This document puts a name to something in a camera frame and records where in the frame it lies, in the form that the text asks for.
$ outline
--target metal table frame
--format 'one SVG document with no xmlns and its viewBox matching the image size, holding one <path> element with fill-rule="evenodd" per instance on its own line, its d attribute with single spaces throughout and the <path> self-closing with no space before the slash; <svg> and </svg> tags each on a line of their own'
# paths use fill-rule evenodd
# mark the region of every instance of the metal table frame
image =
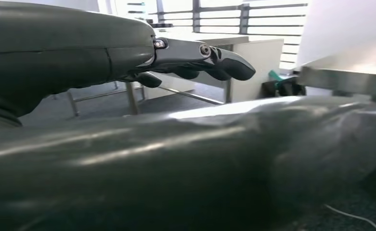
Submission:
<svg viewBox="0 0 376 231">
<path fill-rule="evenodd" d="M 225 102 L 217 101 L 217 100 L 207 98 L 207 97 L 204 97 L 204 96 L 195 95 L 195 94 L 192 94 L 192 93 L 183 92 L 183 91 L 179 91 L 179 90 L 175 90 L 175 89 L 171 89 L 171 88 L 165 88 L 165 87 L 158 87 L 158 88 L 163 89 L 163 90 L 167 90 L 167 91 L 170 91 L 170 92 L 174 92 L 176 94 L 180 94 L 180 95 L 183 95 L 183 96 L 186 96 L 186 97 L 190 97 L 190 98 L 193 98 L 193 99 L 197 99 L 197 100 L 200 100 L 200 101 L 204 101 L 204 102 L 207 102 L 207 103 L 215 104 L 215 105 L 223 105 L 223 104 L 226 104 L 226 103 L 232 103 L 232 81 L 231 80 L 224 82 L 224 99 L 225 99 Z"/>
<path fill-rule="evenodd" d="M 116 81 L 114 82 L 114 85 L 115 85 L 115 88 L 118 89 L 118 83 Z M 84 97 L 84 98 L 78 98 L 78 99 L 75 99 L 73 97 L 73 94 L 70 92 L 70 90 L 68 90 L 67 91 L 67 97 L 70 101 L 70 105 L 72 107 L 74 116 L 80 115 L 80 111 L 77 107 L 78 102 L 97 99 L 97 98 L 100 98 L 100 97 L 114 95 L 114 94 L 120 94 L 120 93 L 125 93 L 125 92 L 127 93 L 127 96 L 128 96 L 128 101 L 129 101 L 131 113 L 133 115 L 138 115 L 140 113 L 140 110 L 138 108 L 138 101 L 137 101 L 136 96 L 135 96 L 135 90 L 141 89 L 143 100 L 145 100 L 144 88 L 143 88 L 143 86 L 139 86 L 139 87 L 135 88 L 132 83 L 125 83 L 125 85 L 126 85 L 126 90 L 118 90 L 118 91 L 114 91 L 114 92 L 92 95 L 92 96 L 88 96 L 88 97 Z"/>
</svg>

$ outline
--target green object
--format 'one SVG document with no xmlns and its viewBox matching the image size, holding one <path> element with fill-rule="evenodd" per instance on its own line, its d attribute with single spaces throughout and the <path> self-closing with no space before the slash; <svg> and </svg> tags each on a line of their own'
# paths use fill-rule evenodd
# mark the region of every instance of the green object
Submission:
<svg viewBox="0 0 376 231">
<path fill-rule="evenodd" d="M 277 80 L 277 81 L 281 81 L 281 80 L 283 80 L 275 71 L 273 71 L 273 70 L 271 70 L 270 72 L 269 72 L 269 76 L 270 76 L 270 78 L 274 78 L 275 80 Z"/>
</svg>

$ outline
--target white wall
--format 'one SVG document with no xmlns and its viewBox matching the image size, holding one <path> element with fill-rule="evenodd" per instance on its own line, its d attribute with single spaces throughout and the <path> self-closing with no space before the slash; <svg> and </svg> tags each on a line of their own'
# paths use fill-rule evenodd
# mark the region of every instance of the white wall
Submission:
<svg viewBox="0 0 376 231">
<path fill-rule="evenodd" d="M 85 11 L 99 11 L 97 0 L 2 0 L 13 2 L 38 3 L 52 6 L 62 6 Z"/>
<path fill-rule="evenodd" d="M 297 66 L 376 40 L 376 0 L 311 0 Z"/>
</svg>

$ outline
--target white cable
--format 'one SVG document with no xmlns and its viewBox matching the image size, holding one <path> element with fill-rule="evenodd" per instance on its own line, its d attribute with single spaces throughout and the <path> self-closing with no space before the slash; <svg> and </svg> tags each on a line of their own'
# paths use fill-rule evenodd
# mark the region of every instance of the white cable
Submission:
<svg viewBox="0 0 376 231">
<path fill-rule="evenodd" d="M 325 205 L 325 207 L 331 209 L 332 211 L 334 211 L 336 213 L 339 213 L 339 214 L 342 214 L 342 215 L 345 215 L 345 216 L 348 216 L 348 217 L 351 217 L 351 218 L 355 218 L 355 219 L 359 219 L 359 220 L 364 220 L 364 221 L 368 222 L 369 224 L 371 224 L 376 229 L 376 224 L 373 221 L 369 220 L 369 219 L 366 219 L 366 218 L 363 218 L 363 217 L 360 217 L 360 216 L 356 216 L 356 215 L 352 215 L 352 214 L 349 214 L 349 213 L 346 213 L 346 212 L 342 212 L 342 211 L 340 211 L 340 210 L 338 210 L 336 208 L 333 208 L 333 207 L 331 207 L 329 205 Z"/>
</svg>

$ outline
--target screw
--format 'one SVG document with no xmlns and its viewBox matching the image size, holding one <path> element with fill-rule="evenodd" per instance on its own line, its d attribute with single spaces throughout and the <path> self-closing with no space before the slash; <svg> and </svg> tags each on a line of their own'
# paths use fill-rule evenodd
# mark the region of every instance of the screw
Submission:
<svg viewBox="0 0 376 231">
<path fill-rule="evenodd" d="M 199 47 L 199 50 L 200 50 L 202 56 L 204 56 L 204 57 L 210 56 L 210 47 L 209 46 L 207 46 L 205 44 L 201 44 L 200 47 Z"/>
</svg>

